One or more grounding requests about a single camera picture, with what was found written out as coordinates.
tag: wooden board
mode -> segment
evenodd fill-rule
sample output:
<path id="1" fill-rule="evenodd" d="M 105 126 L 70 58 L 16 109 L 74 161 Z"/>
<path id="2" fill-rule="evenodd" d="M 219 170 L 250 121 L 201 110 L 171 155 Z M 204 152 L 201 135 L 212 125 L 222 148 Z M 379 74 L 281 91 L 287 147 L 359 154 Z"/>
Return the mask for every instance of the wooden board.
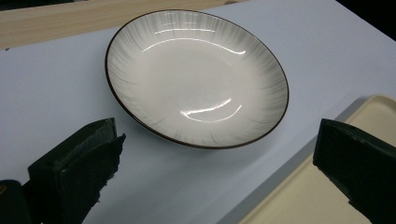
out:
<path id="1" fill-rule="evenodd" d="M 226 0 L 90 0 L 0 11 L 0 49 L 121 26 L 162 9 L 202 10 Z"/>

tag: white table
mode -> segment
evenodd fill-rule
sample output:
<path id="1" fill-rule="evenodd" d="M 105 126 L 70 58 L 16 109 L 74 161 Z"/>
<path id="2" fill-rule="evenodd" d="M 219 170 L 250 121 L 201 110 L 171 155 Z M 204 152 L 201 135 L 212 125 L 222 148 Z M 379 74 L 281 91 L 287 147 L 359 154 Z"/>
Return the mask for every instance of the white table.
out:
<path id="1" fill-rule="evenodd" d="M 251 0 L 206 12 L 249 30 L 285 70 L 290 104 L 272 133 L 204 150 L 147 131 L 106 83 L 117 31 L 108 29 L 0 51 L 0 179 L 23 184 L 33 161 L 85 124 L 114 117 L 127 135 L 120 169 L 84 223 L 232 223 L 308 155 L 302 148 L 313 150 L 322 118 L 374 93 L 396 98 L 396 43 L 335 1 Z"/>

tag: white ceramic plate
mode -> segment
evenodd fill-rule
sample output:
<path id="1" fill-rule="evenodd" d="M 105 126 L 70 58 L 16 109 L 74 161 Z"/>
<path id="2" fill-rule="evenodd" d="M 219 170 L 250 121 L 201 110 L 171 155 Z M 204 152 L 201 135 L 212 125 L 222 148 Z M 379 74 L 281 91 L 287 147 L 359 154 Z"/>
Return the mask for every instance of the white ceramic plate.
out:
<path id="1" fill-rule="evenodd" d="M 254 142 L 276 127 L 289 102 L 285 74 L 257 37 L 194 11 L 129 21 L 108 46 L 106 76 L 134 119 L 191 147 Z"/>

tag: plate center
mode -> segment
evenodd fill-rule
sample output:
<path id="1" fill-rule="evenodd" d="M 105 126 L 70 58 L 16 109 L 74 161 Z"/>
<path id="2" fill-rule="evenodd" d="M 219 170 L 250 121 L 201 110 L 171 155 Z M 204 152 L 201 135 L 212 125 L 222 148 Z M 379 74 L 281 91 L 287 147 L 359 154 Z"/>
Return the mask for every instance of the plate center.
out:
<path id="1" fill-rule="evenodd" d="M 143 52 L 148 61 L 145 95 L 149 111 L 166 111 L 174 119 L 217 122 L 232 117 L 240 88 L 241 55 L 219 44 L 180 38 Z"/>

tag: beige tray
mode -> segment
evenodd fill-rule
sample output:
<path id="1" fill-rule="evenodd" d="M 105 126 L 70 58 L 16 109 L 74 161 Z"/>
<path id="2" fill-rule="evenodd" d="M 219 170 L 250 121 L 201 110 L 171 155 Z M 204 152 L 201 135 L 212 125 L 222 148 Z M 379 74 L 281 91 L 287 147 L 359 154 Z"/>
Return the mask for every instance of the beige tray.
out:
<path id="1" fill-rule="evenodd" d="M 387 96 L 370 97 L 346 123 L 396 146 L 396 101 Z M 312 164 L 310 155 L 240 223 L 371 222 L 348 204 L 347 197 Z"/>

